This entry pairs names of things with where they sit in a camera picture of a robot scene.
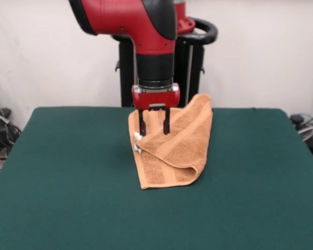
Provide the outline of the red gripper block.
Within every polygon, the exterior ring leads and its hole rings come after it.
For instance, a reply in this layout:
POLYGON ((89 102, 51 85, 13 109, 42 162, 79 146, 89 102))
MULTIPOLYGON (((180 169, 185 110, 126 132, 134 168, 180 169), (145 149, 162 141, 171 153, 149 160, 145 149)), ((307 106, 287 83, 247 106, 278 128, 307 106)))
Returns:
POLYGON ((131 93, 134 106, 138 110, 139 134, 146 135, 146 123, 143 118, 143 111, 164 108, 165 119, 163 122, 163 133, 170 133, 170 108, 177 107, 180 99, 180 89, 177 83, 173 83, 165 89, 144 89, 139 85, 133 85, 131 93))

